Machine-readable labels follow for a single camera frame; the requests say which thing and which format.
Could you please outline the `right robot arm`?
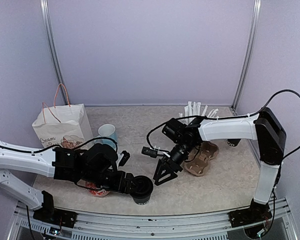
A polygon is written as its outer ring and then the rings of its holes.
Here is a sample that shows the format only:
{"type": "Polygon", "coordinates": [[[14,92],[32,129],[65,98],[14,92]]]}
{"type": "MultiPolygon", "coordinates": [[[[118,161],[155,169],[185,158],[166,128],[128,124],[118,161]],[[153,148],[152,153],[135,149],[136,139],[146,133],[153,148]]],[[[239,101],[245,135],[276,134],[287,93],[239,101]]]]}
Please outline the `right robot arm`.
{"type": "Polygon", "coordinates": [[[173,149],[159,159],[153,176],[159,186],[175,179],[182,171],[181,164],[190,152],[202,142],[214,140],[256,140],[260,155],[260,175],[254,193],[255,202],[246,210],[246,218],[256,222],[265,212],[265,206],[277,184],[284,159],[286,132],[276,116],[266,107],[259,113],[243,116],[208,118],[193,117],[186,125],[176,118],[165,122],[162,133],[175,143],[173,149]]]}

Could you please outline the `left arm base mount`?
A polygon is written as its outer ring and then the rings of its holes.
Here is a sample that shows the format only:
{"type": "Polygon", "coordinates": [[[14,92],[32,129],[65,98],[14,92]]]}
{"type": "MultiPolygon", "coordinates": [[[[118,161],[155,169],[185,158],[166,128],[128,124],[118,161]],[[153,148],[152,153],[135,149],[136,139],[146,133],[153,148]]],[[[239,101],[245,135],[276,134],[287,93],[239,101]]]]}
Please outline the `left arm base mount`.
{"type": "Polygon", "coordinates": [[[46,191],[42,191],[41,193],[43,195],[43,202],[38,210],[33,211],[33,218],[45,223],[73,229],[77,213],[55,208],[53,196],[46,191]]]}

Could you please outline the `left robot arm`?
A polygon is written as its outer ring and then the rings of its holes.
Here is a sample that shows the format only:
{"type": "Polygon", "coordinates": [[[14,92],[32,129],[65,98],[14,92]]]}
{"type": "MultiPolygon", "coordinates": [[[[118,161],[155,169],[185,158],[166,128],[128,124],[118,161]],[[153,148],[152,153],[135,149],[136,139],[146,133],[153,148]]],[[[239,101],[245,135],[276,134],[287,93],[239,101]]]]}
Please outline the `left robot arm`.
{"type": "Polygon", "coordinates": [[[0,189],[23,202],[31,210],[39,210],[47,221],[60,218],[51,194],[37,190],[15,177],[11,170],[34,173],[54,180],[77,184],[87,181],[109,192],[133,194],[137,182],[131,173],[118,169],[129,159],[107,144],[96,143],[89,149],[52,145],[42,149],[10,145],[0,141],[0,189]]]}

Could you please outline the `black paper coffee cup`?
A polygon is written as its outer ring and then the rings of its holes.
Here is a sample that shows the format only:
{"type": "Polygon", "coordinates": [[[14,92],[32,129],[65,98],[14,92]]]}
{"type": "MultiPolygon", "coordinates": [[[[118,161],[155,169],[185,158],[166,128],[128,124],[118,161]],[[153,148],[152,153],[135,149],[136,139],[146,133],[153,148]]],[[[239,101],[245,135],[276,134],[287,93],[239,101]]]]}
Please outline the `black paper coffee cup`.
{"type": "Polygon", "coordinates": [[[230,147],[236,147],[240,143],[241,139],[227,139],[226,143],[230,147]]]}

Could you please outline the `brown pulp cup carrier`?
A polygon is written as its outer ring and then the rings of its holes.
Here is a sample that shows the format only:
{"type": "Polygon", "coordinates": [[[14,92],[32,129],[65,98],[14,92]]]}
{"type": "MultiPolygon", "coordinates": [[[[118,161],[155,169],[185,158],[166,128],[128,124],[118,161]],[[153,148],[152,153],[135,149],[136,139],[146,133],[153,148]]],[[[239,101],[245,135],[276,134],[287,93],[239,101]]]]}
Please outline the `brown pulp cup carrier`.
{"type": "Polygon", "coordinates": [[[188,155],[188,159],[183,162],[183,168],[190,174],[201,177],[210,168],[210,161],[214,160],[219,153],[219,147],[210,142],[204,141],[196,146],[188,155]]]}

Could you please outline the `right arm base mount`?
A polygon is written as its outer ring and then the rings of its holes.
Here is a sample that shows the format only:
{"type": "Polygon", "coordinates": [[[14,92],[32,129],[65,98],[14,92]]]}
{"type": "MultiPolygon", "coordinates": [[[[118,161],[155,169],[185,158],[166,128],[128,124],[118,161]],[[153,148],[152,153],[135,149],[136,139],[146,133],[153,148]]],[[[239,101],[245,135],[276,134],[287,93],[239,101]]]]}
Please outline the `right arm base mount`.
{"type": "Polygon", "coordinates": [[[260,204],[252,199],[249,207],[230,211],[228,216],[231,227],[236,228],[269,220],[272,213],[268,203],[260,204]]]}

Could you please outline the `cream bear paper bag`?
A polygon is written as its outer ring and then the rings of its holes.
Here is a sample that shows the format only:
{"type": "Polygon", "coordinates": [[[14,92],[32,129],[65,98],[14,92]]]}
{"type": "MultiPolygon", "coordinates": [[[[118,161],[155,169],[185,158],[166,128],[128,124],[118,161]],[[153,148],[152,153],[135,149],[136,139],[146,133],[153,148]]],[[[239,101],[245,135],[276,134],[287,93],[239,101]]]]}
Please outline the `cream bear paper bag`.
{"type": "Polygon", "coordinates": [[[43,102],[32,128],[45,148],[59,145],[73,149],[94,137],[85,105],[71,104],[69,99],[66,105],[54,103],[51,107],[43,102]]]}

